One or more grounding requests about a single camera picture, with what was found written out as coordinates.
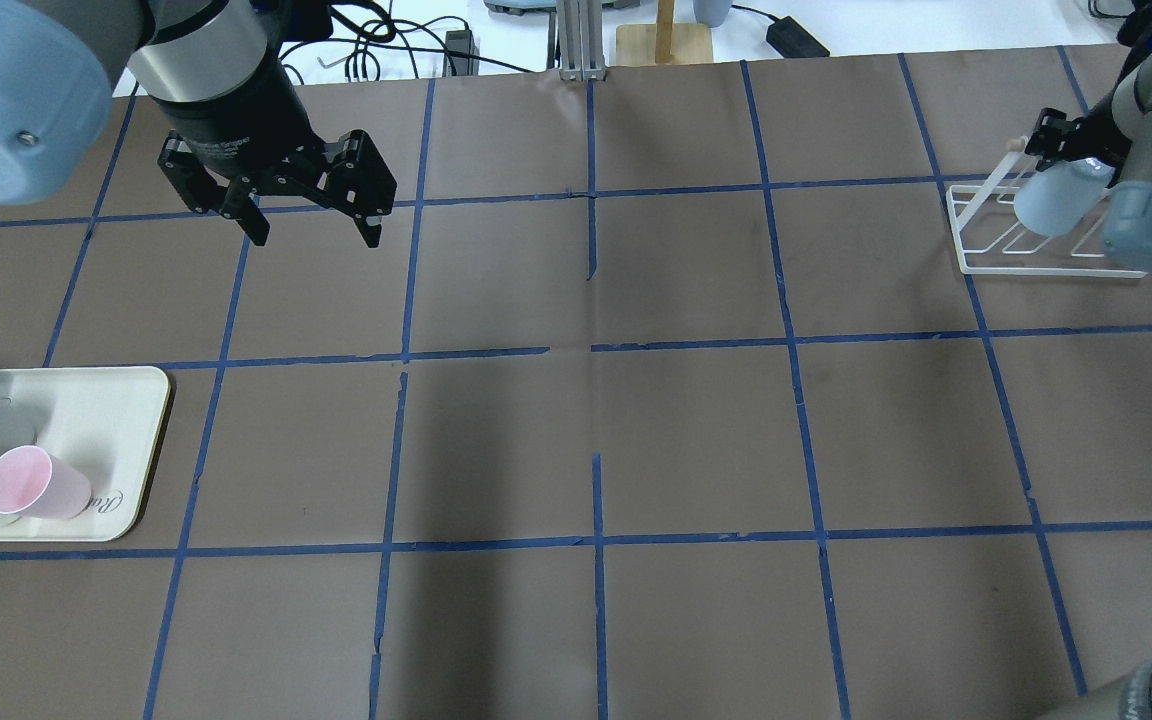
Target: pink cup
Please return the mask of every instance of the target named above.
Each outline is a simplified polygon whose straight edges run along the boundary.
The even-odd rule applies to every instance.
[[[68,520],[86,509],[92,483],[36,445],[0,456],[0,513],[29,518]]]

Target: metal bracket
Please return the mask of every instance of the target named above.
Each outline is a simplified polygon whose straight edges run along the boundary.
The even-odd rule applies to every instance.
[[[607,77],[602,58],[602,0],[558,0],[558,74],[566,81]]]

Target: cup rim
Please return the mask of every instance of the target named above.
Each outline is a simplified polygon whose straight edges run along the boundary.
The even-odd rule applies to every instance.
[[[13,447],[12,450],[7,450],[3,455],[0,455],[0,462],[3,462],[3,460],[7,460],[13,455],[22,454],[41,455],[41,458],[46,460],[47,482],[41,485],[40,491],[38,491],[38,495],[33,497],[33,500],[17,507],[17,509],[14,510],[0,510],[0,515],[20,515],[23,514],[23,511],[31,509],[35,503],[41,500],[41,497],[46,495],[47,488],[51,487],[51,480],[55,477],[56,465],[55,462],[52,462],[50,452],[44,450],[44,448],[38,447],[37,445],[22,445],[20,447]]]

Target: wooden base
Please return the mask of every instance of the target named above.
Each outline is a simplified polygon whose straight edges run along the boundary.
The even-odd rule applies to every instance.
[[[616,62],[641,68],[655,61],[655,24],[627,24],[616,28]],[[675,23],[669,61],[665,65],[713,63],[714,45],[708,28],[700,23]]]

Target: tray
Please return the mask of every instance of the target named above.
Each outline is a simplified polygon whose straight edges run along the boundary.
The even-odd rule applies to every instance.
[[[36,445],[92,482],[77,518],[20,518],[0,526],[0,541],[111,541],[132,529],[172,395],[164,371],[0,370],[0,393],[32,416]]]

